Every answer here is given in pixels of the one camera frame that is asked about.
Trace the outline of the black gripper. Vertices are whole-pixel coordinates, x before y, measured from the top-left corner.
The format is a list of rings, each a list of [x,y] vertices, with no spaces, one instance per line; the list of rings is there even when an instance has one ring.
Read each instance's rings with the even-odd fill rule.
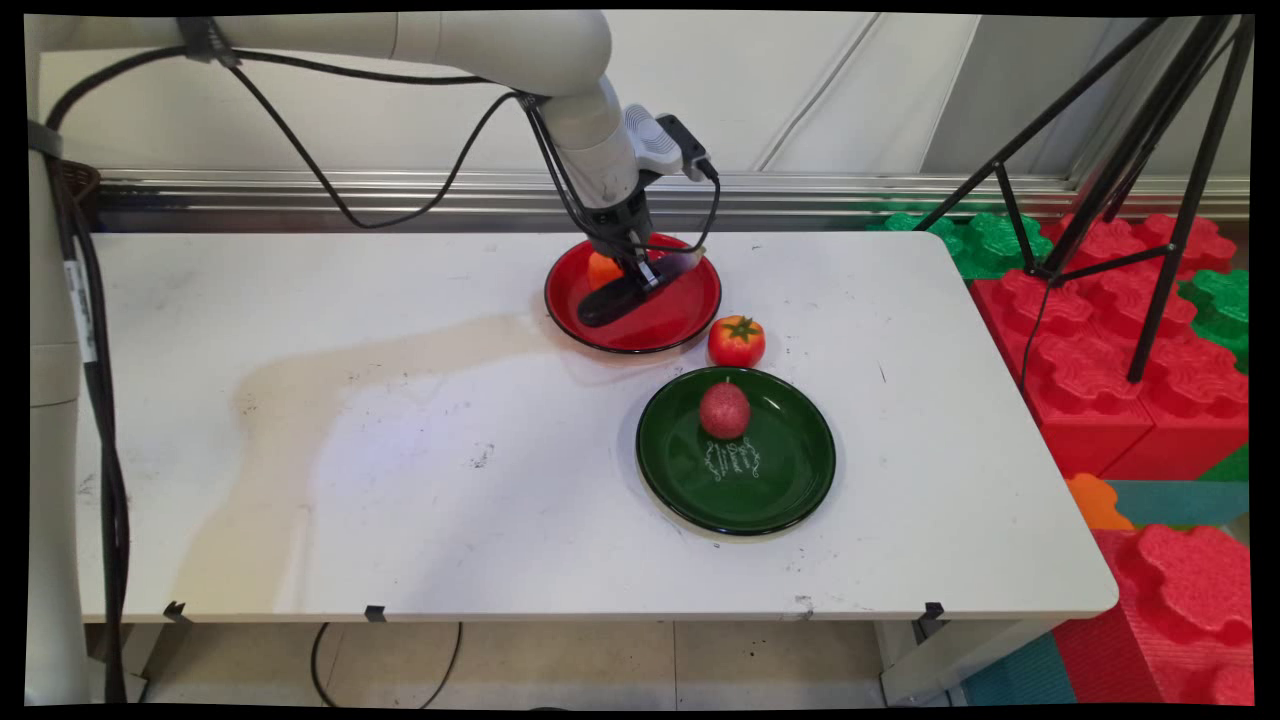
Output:
[[[611,258],[620,270],[612,282],[626,293],[650,295],[663,284],[664,250],[648,250],[653,223],[644,188],[608,208],[588,208],[588,236],[591,247]]]

